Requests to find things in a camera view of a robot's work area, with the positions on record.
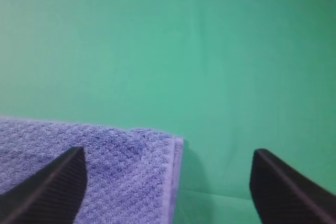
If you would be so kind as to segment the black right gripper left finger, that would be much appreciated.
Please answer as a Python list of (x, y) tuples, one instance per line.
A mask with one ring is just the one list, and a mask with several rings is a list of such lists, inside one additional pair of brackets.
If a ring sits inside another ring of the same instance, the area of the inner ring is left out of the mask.
[(1, 223), (74, 223), (87, 189), (83, 147), (72, 147), (1, 195)]

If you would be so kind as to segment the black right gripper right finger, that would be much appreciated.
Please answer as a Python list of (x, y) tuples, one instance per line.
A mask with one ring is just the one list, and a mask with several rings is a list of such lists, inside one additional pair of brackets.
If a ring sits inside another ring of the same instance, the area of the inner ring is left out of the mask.
[(261, 223), (335, 223), (335, 195), (267, 149), (254, 151), (249, 189)]

